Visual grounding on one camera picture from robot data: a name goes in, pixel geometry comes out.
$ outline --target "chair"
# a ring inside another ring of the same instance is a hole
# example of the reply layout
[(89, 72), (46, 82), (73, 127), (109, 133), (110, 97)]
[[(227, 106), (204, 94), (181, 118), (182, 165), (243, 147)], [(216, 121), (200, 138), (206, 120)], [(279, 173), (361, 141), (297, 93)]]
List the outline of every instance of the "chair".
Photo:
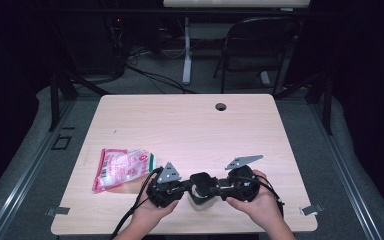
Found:
[(213, 78), (222, 64), (221, 93), (228, 72), (277, 71), (276, 93), (285, 58), (285, 45), (299, 32), (300, 24), (290, 17), (258, 17), (242, 20), (229, 30)]

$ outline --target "black plastic part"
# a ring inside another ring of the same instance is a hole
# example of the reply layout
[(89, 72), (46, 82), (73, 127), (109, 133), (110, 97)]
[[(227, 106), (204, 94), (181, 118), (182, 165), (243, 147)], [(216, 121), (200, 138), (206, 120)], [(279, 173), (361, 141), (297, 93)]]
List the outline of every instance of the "black plastic part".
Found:
[(174, 181), (168, 183), (157, 183), (160, 174), (152, 179), (151, 184), (146, 191), (149, 201), (157, 207), (167, 207), (175, 200), (180, 200), (186, 189), (178, 191), (177, 189), (182, 186), (181, 182)]
[(226, 180), (229, 182), (230, 187), (227, 188), (211, 188), (215, 195), (219, 195), (223, 201), (227, 197), (233, 197), (240, 201), (251, 202), (257, 195), (260, 189), (260, 184), (256, 181), (247, 181), (243, 178), (256, 179), (254, 173), (248, 165), (240, 168), (232, 169), (227, 179), (220, 179), (219, 185), (225, 186)]
[(199, 195), (195, 196), (192, 192), (192, 188), (188, 191), (196, 205), (202, 205), (215, 197), (215, 195), (211, 192), (211, 188), (217, 187), (217, 179), (211, 178), (208, 173), (201, 172), (193, 174), (190, 177), (190, 182), (195, 186), (195, 191)]

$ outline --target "triangular metal plate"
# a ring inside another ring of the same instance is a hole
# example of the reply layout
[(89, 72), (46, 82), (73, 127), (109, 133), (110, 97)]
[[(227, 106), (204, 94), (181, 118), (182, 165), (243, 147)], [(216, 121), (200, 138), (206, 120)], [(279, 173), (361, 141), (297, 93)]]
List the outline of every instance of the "triangular metal plate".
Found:
[(233, 160), (227, 167), (225, 167), (225, 170), (229, 169), (235, 169), (235, 168), (240, 168), (243, 167), (247, 164), (250, 164), (254, 161), (257, 161), (258, 159), (263, 158), (263, 155), (255, 155), (255, 156), (248, 156), (248, 157), (237, 157), (235, 160)]
[(160, 177), (157, 179), (158, 183), (167, 183), (178, 181), (182, 178), (182, 176), (177, 172), (176, 168), (168, 162), (164, 167), (164, 170), (161, 172)]

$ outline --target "electronic device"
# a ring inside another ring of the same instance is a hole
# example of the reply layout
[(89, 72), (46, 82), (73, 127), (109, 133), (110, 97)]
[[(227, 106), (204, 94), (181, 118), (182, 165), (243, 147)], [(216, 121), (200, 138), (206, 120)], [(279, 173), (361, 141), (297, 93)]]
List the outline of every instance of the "electronic device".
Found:
[[(211, 201), (216, 196), (220, 196), (223, 201), (227, 197), (232, 197), (240, 201), (251, 202), (258, 195), (260, 186), (263, 186), (273, 193), (279, 211), (283, 216), (284, 203), (274, 191), (273, 186), (263, 176), (255, 175), (247, 165), (261, 158), (263, 158), (263, 155), (235, 158), (225, 168), (225, 170), (230, 170), (227, 178), (218, 179), (211, 177), (206, 172), (201, 172), (192, 174), (185, 181), (180, 181), (181, 175), (173, 164), (168, 162), (164, 168), (159, 167), (150, 173), (139, 192), (135, 204), (120, 221), (112, 237), (116, 236), (127, 217), (140, 206), (139, 198), (153, 174), (157, 175), (151, 180), (146, 194), (148, 200), (157, 207), (167, 207), (173, 201), (180, 200), (185, 192), (188, 192), (191, 205), (197, 210), (203, 210), (211, 206)], [(263, 178), (267, 183), (261, 182), (258, 178)]]

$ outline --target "table top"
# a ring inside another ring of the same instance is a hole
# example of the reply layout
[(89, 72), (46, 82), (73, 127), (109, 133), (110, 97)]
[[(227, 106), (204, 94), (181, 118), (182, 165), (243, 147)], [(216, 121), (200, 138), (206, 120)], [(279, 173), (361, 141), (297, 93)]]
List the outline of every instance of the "table top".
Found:
[[(218, 103), (226, 109), (217, 110)], [(155, 155), (157, 166), (171, 162), (182, 180), (199, 172), (226, 178), (224, 167), (235, 157), (262, 154), (263, 159), (249, 166), (267, 174), (285, 202), (285, 221), (292, 231), (317, 228), (315, 216), (300, 213), (300, 207), (311, 204), (271, 95), (102, 97), (60, 203), (70, 211), (55, 216), (54, 234), (110, 234), (133, 205), (145, 177), (101, 193), (92, 191), (103, 148), (146, 149)], [(220, 197), (210, 208), (196, 211), (187, 195), (151, 234), (263, 231)]]
[(165, 7), (307, 8), (310, 0), (164, 0)]

